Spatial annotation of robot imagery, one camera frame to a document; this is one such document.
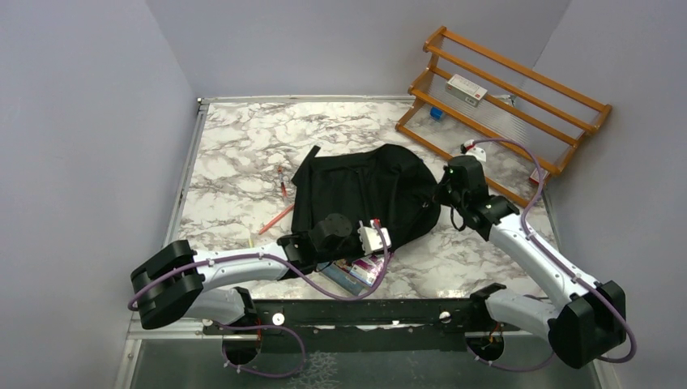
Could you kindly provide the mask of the black student bag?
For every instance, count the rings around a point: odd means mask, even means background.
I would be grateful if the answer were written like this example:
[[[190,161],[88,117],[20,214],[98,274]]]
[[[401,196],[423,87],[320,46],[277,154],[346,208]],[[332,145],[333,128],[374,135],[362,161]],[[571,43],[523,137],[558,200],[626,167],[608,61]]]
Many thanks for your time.
[[[319,156],[313,147],[292,177],[296,188],[291,234],[306,232],[332,213],[354,227],[378,218],[391,248],[424,236],[437,224],[431,198],[437,179],[411,150],[384,144],[370,152]]]

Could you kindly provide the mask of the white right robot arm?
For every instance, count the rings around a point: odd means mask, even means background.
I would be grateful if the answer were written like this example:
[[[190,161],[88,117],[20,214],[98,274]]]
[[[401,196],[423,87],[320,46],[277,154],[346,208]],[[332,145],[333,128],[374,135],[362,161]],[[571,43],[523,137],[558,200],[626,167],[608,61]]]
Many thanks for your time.
[[[541,240],[511,201],[489,193],[477,158],[462,155],[449,160],[435,200],[461,216],[460,230],[476,231],[509,255],[548,297],[540,301],[493,286],[467,308],[473,327],[515,325],[546,340],[553,354],[575,369],[634,340],[620,285],[601,284]]]

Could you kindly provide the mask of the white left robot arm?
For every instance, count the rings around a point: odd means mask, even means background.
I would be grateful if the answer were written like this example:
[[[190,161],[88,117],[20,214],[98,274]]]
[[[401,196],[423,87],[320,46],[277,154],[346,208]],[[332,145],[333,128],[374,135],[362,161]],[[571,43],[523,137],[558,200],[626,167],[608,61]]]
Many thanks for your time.
[[[320,263],[358,259],[379,250],[378,231],[330,214],[311,230],[248,249],[197,251],[187,240],[169,243],[130,274],[127,307],[147,330],[181,318],[214,319],[242,333],[254,325],[248,293],[226,287],[255,280],[288,280],[314,272]]]

